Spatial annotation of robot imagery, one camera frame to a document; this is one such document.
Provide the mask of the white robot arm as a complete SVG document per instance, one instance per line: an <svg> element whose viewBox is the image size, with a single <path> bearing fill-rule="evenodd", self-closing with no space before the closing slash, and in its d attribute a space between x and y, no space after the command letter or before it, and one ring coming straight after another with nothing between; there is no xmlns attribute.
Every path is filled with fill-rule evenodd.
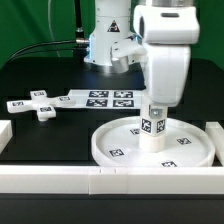
<svg viewBox="0 0 224 224"><path fill-rule="evenodd" d="M96 25L85 61L107 72L124 73L140 63L146 99L141 114L167 116L181 100L190 46L200 27L193 0L95 0Z"/></svg>

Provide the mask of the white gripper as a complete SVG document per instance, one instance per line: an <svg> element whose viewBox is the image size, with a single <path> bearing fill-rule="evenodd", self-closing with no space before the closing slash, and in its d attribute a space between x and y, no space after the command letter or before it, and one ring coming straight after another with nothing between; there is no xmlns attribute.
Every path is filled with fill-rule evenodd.
<svg viewBox="0 0 224 224"><path fill-rule="evenodd" d="M146 50L144 75L151 102L178 104L187 79L190 45L199 38L196 8L138 5L133 26ZM150 105L149 116L160 119L163 108Z"/></svg>

